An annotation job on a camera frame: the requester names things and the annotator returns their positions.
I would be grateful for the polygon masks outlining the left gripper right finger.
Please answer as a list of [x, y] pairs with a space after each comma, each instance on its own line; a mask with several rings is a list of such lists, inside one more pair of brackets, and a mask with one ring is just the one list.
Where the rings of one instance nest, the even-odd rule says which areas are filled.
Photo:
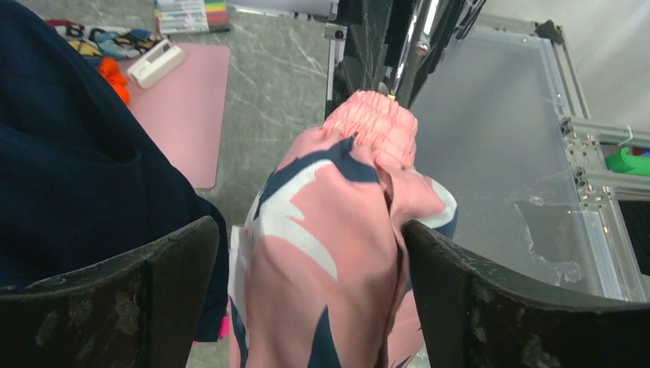
[[433, 367], [647, 367], [649, 306], [512, 271], [410, 221], [403, 229]]

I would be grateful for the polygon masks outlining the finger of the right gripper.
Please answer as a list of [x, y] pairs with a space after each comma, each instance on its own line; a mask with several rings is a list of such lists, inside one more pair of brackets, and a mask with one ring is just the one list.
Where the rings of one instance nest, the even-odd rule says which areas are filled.
[[401, 106], [410, 108], [453, 39], [465, 38], [485, 0], [416, 1], [401, 52]]
[[324, 35], [329, 41], [325, 115], [357, 90], [377, 90], [386, 67], [392, 1], [332, 1]]

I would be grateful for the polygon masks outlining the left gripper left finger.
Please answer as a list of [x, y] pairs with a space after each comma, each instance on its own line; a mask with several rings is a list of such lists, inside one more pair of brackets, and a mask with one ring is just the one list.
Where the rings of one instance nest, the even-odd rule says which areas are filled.
[[218, 251], [201, 218], [89, 267], [1, 294], [3, 367], [182, 367]]

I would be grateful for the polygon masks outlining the pink patterned shorts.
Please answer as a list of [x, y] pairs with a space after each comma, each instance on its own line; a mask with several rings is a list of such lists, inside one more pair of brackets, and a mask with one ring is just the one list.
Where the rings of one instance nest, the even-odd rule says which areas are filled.
[[406, 367], [420, 351], [401, 230], [451, 235], [457, 203], [415, 169], [417, 129], [359, 90], [296, 138], [231, 230], [231, 366]]

